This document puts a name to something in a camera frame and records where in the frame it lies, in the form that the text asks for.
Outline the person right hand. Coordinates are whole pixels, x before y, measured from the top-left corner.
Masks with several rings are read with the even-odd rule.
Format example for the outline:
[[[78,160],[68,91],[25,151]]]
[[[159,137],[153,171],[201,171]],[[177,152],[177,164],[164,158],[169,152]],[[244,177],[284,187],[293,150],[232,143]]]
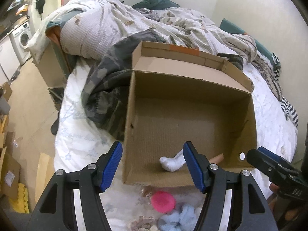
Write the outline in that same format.
[[[271,184],[269,185],[269,189],[270,189],[273,193],[277,194],[278,191],[279,191],[279,186],[277,186],[277,185],[271,183]]]

